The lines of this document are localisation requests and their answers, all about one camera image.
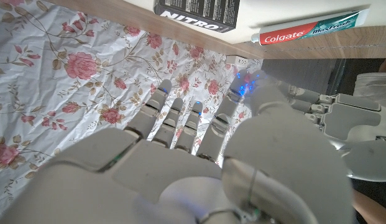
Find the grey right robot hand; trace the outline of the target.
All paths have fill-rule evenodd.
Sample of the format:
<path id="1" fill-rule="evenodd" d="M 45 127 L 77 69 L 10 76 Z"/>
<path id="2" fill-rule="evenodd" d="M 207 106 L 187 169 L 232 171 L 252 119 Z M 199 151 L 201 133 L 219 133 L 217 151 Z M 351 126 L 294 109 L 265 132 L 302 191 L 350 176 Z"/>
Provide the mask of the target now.
<path id="1" fill-rule="evenodd" d="M 191 150 L 196 103 L 172 143 L 182 107 L 164 80 L 124 129 L 108 128 L 49 160 L 0 223 L 350 223 L 341 156 L 290 100 L 304 91 L 239 72 Z"/>

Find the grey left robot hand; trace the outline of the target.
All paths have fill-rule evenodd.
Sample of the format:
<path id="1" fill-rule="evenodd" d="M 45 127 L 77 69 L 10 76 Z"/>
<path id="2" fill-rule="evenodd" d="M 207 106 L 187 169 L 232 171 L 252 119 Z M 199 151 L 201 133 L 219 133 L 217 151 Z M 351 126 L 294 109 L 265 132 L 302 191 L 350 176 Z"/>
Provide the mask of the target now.
<path id="1" fill-rule="evenodd" d="M 283 81 L 276 86 L 336 148 L 352 179 L 386 182 L 386 107 L 338 93 L 323 95 Z"/>

